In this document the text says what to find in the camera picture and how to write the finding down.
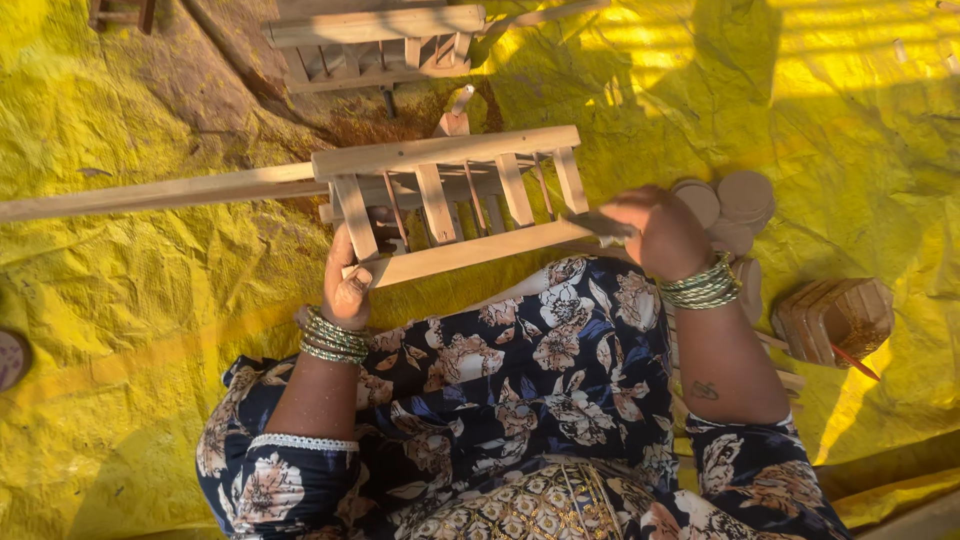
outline hand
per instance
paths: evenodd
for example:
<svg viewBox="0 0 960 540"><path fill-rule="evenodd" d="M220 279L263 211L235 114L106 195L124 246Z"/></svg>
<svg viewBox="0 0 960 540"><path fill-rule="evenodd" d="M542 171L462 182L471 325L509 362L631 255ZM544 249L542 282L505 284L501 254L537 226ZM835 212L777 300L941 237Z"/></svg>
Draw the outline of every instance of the hand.
<svg viewBox="0 0 960 540"><path fill-rule="evenodd" d="M396 222L393 211L386 207L370 207L367 215L373 224L373 236L376 238L378 251L391 253L396 246L387 240L400 238L400 231L397 227L385 227L384 224ZM356 255L353 253L347 225L343 224L334 234L330 252L326 256L324 303L321 311L326 320L338 327L359 331L367 326L370 319L368 289L373 276L358 266L344 277L343 269L353 264L356 264Z"/></svg>
<svg viewBox="0 0 960 540"><path fill-rule="evenodd" d="M704 228L690 208L656 185L624 191L600 211L640 230L627 240L627 254L664 280L689 278L716 262Z"/></svg>

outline sleeve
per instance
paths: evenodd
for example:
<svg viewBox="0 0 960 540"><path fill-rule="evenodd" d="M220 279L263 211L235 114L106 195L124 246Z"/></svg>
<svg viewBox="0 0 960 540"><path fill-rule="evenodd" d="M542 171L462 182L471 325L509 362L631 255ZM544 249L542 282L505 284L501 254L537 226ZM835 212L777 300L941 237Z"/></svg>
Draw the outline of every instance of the sleeve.
<svg viewBox="0 0 960 540"><path fill-rule="evenodd" d="M359 477L358 450L353 441L254 438L233 486L233 538L344 537L337 508Z"/></svg>
<svg viewBox="0 0 960 540"><path fill-rule="evenodd" d="M792 414L767 426L691 414L686 430L702 497L735 520L760 532L851 538L820 490Z"/></svg>

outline woman's left hand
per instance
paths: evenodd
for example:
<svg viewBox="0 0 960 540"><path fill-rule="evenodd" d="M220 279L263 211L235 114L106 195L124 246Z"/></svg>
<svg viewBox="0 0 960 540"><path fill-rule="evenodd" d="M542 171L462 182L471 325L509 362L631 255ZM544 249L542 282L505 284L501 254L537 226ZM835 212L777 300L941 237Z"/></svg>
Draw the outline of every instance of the woman's left hand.
<svg viewBox="0 0 960 540"><path fill-rule="evenodd" d="M385 223L395 223L393 211L386 207L370 207L367 214L373 224L373 235L380 252L392 252L396 246L389 238L400 238L397 227L385 227ZM357 266L344 277L343 270L356 264L353 243L343 224L337 229L330 244L330 253L326 256L324 277L324 304L321 307L324 318L340 328L352 331L363 330L370 319L370 298L368 290L373 276L365 268Z"/></svg>

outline bangle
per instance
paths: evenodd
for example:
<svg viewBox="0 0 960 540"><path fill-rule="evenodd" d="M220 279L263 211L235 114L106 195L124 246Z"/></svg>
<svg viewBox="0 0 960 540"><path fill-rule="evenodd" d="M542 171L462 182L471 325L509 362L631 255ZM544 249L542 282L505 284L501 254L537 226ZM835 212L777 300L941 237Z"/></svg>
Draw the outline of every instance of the bangle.
<svg viewBox="0 0 960 540"><path fill-rule="evenodd" d="M717 262L707 270L676 282L662 282L663 300L680 309L710 309L736 300L742 284L736 279L727 252L714 252Z"/></svg>
<svg viewBox="0 0 960 540"><path fill-rule="evenodd" d="M370 351L370 335L366 331L350 331L334 325L324 319L318 306L307 307L294 320L303 331L300 350L308 355L359 364Z"/></svg>

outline lace trim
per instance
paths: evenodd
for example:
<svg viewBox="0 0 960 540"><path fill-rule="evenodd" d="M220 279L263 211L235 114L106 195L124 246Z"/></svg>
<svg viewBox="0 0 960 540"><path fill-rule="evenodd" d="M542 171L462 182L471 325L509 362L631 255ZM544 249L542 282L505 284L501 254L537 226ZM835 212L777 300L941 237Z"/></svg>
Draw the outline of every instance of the lace trim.
<svg viewBox="0 0 960 540"><path fill-rule="evenodd" d="M283 433L264 433L255 437L250 443L251 450L261 446L285 446L289 448L302 448L304 450L332 452L357 452L360 450L360 444L356 441L313 439L310 437L287 435Z"/></svg>

